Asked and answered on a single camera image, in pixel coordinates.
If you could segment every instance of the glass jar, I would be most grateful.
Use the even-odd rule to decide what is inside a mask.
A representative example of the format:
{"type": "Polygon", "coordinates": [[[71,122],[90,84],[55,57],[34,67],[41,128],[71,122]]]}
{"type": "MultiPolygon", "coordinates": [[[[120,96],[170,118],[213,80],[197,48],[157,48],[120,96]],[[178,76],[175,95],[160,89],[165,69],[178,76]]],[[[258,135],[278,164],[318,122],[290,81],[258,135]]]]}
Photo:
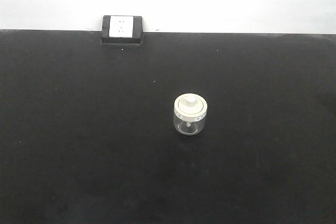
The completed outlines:
{"type": "Polygon", "coordinates": [[[183,94],[174,103],[174,126],[184,135],[199,133],[205,124],[207,103],[198,94],[183,94]]]}

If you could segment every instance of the electrical outlet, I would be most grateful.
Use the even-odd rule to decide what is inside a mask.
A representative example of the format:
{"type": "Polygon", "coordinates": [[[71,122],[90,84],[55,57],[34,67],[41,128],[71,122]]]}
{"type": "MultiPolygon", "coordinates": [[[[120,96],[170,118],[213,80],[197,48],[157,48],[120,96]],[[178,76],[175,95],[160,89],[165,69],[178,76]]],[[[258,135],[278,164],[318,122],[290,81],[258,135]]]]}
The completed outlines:
{"type": "Polygon", "coordinates": [[[109,36],[113,38],[132,38],[133,16],[111,16],[109,36]]]}
{"type": "Polygon", "coordinates": [[[101,33],[104,44],[140,45],[142,41],[141,16],[104,16],[101,33]]]}

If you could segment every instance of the white wall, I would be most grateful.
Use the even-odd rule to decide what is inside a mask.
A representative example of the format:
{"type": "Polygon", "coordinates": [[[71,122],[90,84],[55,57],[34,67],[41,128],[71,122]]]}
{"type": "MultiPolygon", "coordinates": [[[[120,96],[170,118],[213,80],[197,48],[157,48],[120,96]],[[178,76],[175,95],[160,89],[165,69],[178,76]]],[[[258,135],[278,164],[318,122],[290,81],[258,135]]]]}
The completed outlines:
{"type": "Polygon", "coordinates": [[[145,31],[336,34],[336,0],[0,0],[0,29],[101,30],[141,15],[145,31]]]}

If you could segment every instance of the cylindrical container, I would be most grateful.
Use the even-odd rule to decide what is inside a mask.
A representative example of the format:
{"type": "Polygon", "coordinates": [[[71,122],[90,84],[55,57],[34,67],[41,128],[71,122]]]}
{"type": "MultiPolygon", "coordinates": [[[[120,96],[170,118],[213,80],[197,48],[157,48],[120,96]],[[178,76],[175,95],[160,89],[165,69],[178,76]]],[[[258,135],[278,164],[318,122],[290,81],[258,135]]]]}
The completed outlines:
{"type": "Polygon", "coordinates": [[[183,94],[174,103],[174,126],[184,135],[199,133],[205,124],[208,105],[198,94],[183,94]]]}

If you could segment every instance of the small glass jar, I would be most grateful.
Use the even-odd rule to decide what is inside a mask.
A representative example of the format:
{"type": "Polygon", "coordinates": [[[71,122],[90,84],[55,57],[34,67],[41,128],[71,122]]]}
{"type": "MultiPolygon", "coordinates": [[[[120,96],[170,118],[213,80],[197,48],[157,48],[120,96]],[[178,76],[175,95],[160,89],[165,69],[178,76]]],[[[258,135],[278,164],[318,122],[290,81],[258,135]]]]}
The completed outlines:
{"type": "Polygon", "coordinates": [[[174,103],[174,126],[184,135],[199,133],[205,124],[207,103],[198,94],[183,94],[174,103]]]}

